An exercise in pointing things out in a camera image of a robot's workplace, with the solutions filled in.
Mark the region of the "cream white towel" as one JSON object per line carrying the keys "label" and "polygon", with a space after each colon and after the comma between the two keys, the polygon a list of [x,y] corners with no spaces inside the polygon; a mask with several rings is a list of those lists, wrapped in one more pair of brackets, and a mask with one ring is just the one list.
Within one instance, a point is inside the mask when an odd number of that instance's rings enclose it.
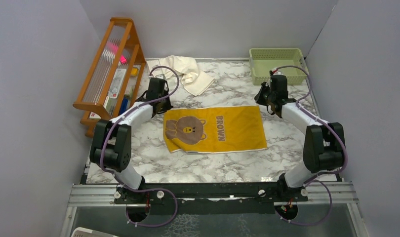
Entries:
{"label": "cream white towel", "polygon": [[199,68],[195,58],[171,55],[149,60],[147,65],[150,71],[154,69],[153,77],[175,81],[175,74],[164,67],[173,69],[179,76],[180,85],[193,96],[201,95],[214,83],[214,78]]}

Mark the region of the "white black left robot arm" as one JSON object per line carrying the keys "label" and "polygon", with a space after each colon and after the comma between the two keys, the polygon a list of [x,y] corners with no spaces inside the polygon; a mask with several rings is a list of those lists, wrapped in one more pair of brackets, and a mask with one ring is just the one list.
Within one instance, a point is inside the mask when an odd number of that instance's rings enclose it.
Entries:
{"label": "white black left robot arm", "polygon": [[172,108],[168,83],[150,78],[148,89],[127,111],[110,120],[99,120],[89,152],[89,159],[103,171],[111,173],[127,189],[127,196],[138,203],[144,200],[144,178],[130,165],[133,132],[157,114]]}

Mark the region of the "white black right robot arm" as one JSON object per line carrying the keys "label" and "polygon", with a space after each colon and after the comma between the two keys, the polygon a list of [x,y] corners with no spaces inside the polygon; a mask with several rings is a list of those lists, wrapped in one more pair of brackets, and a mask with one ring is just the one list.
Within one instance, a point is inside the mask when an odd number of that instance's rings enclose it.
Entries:
{"label": "white black right robot arm", "polygon": [[275,190],[280,200],[289,200],[295,195],[295,190],[318,175],[346,165],[343,126],[318,118],[300,106],[296,99],[290,98],[286,76],[273,75],[268,82],[261,83],[254,100],[258,105],[265,106],[269,114],[293,124],[305,136],[302,161],[283,173],[277,181]]}

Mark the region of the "yellow brown bear towel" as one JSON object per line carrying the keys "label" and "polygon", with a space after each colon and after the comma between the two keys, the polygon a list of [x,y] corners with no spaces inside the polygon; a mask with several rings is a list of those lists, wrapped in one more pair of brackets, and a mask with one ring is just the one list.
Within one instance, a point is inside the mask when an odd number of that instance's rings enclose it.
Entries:
{"label": "yellow brown bear towel", "polygon": [[173,109],[164,115],[163,136],[171,153],[221,154],[268,147],[258,106]]}

